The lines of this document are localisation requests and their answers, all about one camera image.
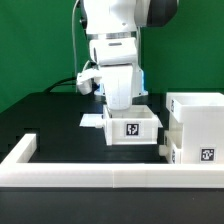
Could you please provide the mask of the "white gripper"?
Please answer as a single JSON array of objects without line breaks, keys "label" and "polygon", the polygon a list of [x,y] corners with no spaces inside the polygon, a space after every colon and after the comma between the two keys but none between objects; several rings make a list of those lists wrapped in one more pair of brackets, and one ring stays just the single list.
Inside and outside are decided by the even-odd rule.
[{"label": "white gripper", "polygon": [[100,72],[108,108],[127,110],[132,105],[133,66],[105,66]]}]

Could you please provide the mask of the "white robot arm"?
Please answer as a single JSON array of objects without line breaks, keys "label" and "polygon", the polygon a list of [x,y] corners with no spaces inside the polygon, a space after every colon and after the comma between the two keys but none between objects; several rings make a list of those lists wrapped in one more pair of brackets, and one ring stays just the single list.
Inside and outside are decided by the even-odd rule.
[{"label": "white robot arm", "polygon": [[111,110],[126,110],[132,99],[145,95],[138,65],[139,29],[162,27],[176,14],[179,0],[81,0],[91,76],[104,88]]}]

